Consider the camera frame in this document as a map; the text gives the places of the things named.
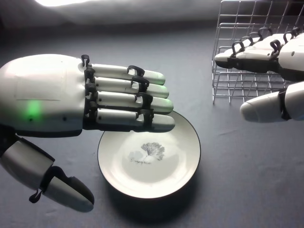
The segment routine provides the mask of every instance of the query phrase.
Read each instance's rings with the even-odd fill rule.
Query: floral design on plate
[[[158,142],[148,142],[141,146],[141,151],[129,154],[130,161],[139,164],[151,164],[154,160],[161,161],[164,157],[165,148]]]

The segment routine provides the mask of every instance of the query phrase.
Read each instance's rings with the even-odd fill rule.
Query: ginkgo leaf print
[[[152,156],[160,161],[163,158],[163,153],[165,152],[165,148],[157,142],[156,143],[155,142],[145,143],[142,145],[142,149],[147,152],[147,156],[144,158],[144,160],[148,156]]]

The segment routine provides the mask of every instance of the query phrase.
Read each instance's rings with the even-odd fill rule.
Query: white plate
[[[200,141],[180,114],[167,133],[105,132],[98,146],[99,168],[118,191],[136,198],[170,195],[193,176],[200,161]]]

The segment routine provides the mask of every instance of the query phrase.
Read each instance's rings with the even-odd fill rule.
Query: green light
[[[41,120],[41,101],[31,100],[27,103],[25,118],[28,121]]]

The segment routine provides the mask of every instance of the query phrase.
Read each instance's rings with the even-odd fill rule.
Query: dish rack
[[[212,55],[213,104],[217,97],[242,98],[243,102],[254,97],[287,87],[279,74],[257,74],[237,69],[218,67],[214,56],[231,48],[232,43],[257,32],[261,27],[272,32],[285,33],[303,26],[304,1],[275,0],[223,0],[220,5],[217,30]]]

